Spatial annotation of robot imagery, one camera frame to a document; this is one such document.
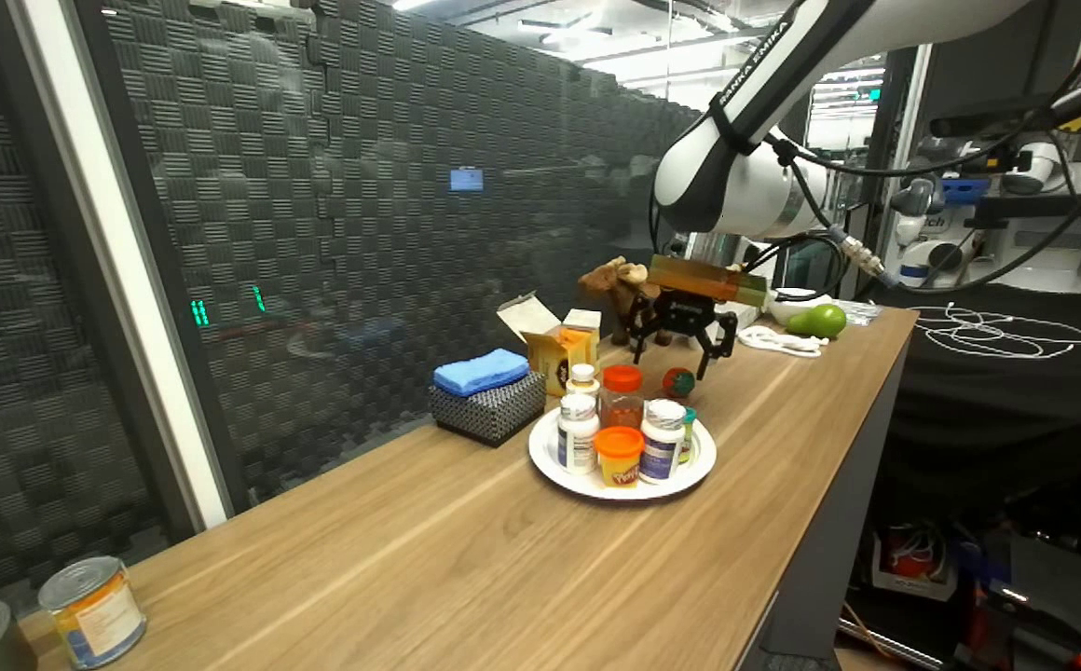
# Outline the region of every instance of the glass window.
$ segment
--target glass window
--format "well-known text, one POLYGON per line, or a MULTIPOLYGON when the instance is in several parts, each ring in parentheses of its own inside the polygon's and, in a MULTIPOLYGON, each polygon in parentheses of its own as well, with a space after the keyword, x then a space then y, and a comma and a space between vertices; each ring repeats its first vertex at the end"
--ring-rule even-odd
POLYGON ((0 113, 0 596, 17 611, 78 554, 170 544, 53 234, 0 113))
POLYGON ((648 253, 653 164, 694 120, 375 0, 103 27, 249 500, 423 421, 438 361, 519 345, 500 303, 562 311, 648 253))

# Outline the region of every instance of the bottle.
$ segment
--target bottle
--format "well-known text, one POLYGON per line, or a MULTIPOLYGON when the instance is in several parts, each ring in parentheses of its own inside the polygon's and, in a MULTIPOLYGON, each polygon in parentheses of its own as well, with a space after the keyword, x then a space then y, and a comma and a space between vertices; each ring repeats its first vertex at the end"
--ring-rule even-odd
POLYGON ((646 432, 629 423, 608 423, 591 435, 591 463, 608 489, 629 489, 642 478, 646 432))
POLYGON ((591 435, 601 432, 601 415, 591 396, 562 396, 556 415, 556 459, 570 472, 583 472, 591 466, 591 435))
POLYGON ((668 480, 679 463, 679 448, 685 435, 685 406, 670 397, 653 397, 646 402, 646 454, 642 454, 642 472, 648 480, 668 480))
POLYGON ((694 463, 694 423, 698 423, 698 411, 685 406, 685 416, 683 416, 685 432, 683 432, 683 443, 679 443, 679 466, 694 463))
POLYGON ((638 365, 608 365, 601 382, 601 421, 642 427, 646 421, 646 372, 638 365))
POLYGON ((601 396, 601 380, 591 365, 570 365, 565 392, 601 396))

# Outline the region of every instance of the metal frame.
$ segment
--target metal frame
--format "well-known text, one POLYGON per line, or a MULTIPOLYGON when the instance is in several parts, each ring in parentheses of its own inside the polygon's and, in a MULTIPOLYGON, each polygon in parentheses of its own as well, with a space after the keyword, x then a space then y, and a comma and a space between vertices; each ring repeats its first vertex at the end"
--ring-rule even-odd
MULTIPOLYGON (((908 73, 908 85, 904 85, 903 103, 890 103, 890 108, 898 108, 890 169, 904 169, 913 156, 931 53, 935 53, 935 46, 918 46, 908 57, 904 53, 898 57, 898 60, 908 60, 908 68, 903 68, 903 73, 908 73)), ((879 232, 870 232, 870 234, 864 232, 864 239, 870 243, 870 248, 883 258, 887 267, 898 264, 895 232, 890 232, 890 198, 898 195, 898 187, 903 187, 903 179, 883 179, 879 232)))
POLYGON ((101 82, 101 103, 111 120, 111 129, 118 141, 118 159, 122 159, 122 171, 125 171, 135 200, 137 200, 140 232, 152 247, 152 267, 155 267, 159 284, 168 285, 168 310, 176 316, 176 336, 178 336, 178 345, 185 352, 185 372, 192 376, 192 386, 202 397, 202 416, 203 416, 208 435, 213 435, 213 449, 216 449, 216 466, 218 466, 222 489, 228 489, 228 504, 234 512, 245 512, 254 504, 254 497, 245 492, 245 480, 243 480, 243 449, 234 448, 232 427, 222 421, 202 330, 192 329, 192 320, 181 316, 188 310, 185 304, 188 292, 181 284, 178 247, 176 247, 170 228, 162 221, 162 198, 152 181, 152 169, 149 169, 149 156, 144 156, 144 146, 137 133, 137 120, 135 120, 135 103, 130 103, 130 92, 122 82, 118 53, 111 46, 101 5, 78 0, 73 15, 83 21, 86 49, 93 60, 90 68, 101 82))
POLYGON ((0 92, 135 459, 185 535, 232 500, 73 5, 0 0, 0 92))

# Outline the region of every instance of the blue sponge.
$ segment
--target blue sponge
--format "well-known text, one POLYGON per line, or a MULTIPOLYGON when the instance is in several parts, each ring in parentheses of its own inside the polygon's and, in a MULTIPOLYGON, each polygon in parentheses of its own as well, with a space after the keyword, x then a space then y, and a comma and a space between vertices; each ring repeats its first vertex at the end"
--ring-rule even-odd
POLYGON ((433 382, 452 392, 452 396, 477 396, 488 386, 503 386, 514 382, 529 372, 529 361, 514 349, 488 349, 482 359, 470 361, 448 361, 433 369, 433 382))

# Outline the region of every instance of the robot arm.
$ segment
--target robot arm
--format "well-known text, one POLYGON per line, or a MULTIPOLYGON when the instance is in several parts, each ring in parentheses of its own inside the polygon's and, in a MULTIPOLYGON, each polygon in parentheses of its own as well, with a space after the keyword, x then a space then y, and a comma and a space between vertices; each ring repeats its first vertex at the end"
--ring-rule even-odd
MULTIPOLYGON (((1026 0, 785 0, 747 62, 656 164, 653 198, 679 232, 790 239, 822 225, 764 133, 832 68, 989 28, 1026 0)), ((818 169, 801 169, 811 195, 818 169)))

